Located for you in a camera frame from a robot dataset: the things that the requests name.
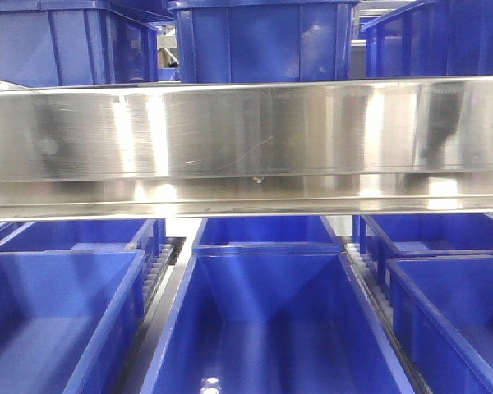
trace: shelf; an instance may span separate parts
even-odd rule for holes
[[[493,77],[0,91],[0,219],[493,210]]]

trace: stainless steel bar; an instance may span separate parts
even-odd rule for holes
[[[493,76],[0,91],[0,218],[493,210]]]

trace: metal surface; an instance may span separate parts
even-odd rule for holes
[[[0,91],[0,218],[493,210],[493,77]]]
[[[160,35],[157,37],[160,48],[177,48],[175,35]]]
[[[351,80],[367,78],[367,42],[354,39],[351,43]]]

